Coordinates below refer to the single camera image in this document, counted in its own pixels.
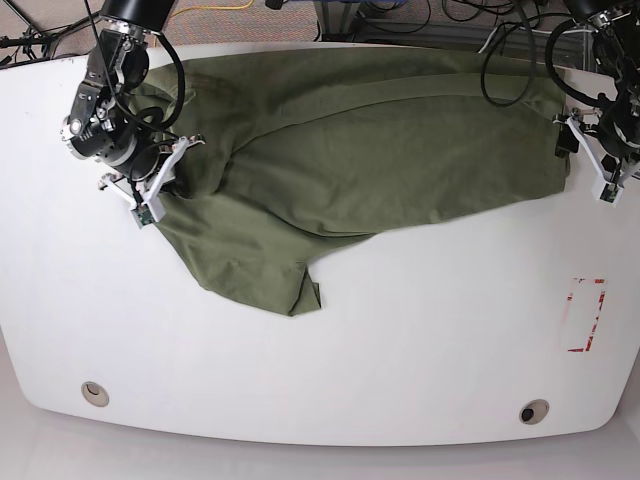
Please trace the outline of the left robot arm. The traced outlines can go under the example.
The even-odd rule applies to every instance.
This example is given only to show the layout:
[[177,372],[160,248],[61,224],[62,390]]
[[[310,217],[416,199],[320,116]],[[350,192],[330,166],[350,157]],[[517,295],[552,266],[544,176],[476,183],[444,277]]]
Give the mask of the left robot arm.
[[[563,21],[547,35],[544,65],[548,77],[570,99],[590,108],[597,123],[574,111],[554,120],[571,132],[591,159],[606,191],[613,192],[639,176],[639,3],[637,1],[566,1]],[[562,36],[585,35],[588,68],[609,77],[614,96],[590,96],[569,85],[555,66],[555,47]]]

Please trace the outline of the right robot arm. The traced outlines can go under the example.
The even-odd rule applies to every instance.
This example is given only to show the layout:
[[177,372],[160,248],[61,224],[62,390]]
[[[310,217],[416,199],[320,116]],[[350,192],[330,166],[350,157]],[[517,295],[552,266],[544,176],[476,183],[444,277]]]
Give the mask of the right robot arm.
[[[175,179],[175,166],[185,152],[204,139],[177,136],[171,127],[186,99],[184,67],[163,30],[175,4],[172,1],[107,1],[96,16],[106,21],[95,31],[84,79],[79,84],[61,137],[80,160],[95,160],[109,167],[100,189],[112,189],[129,205],[141,225],[165,215],[159,194]],[[147,107],[129,108],[132,92],[148,71],[146,38],[154,35],[169,54],[177,74],[177,98],[171,112]]]

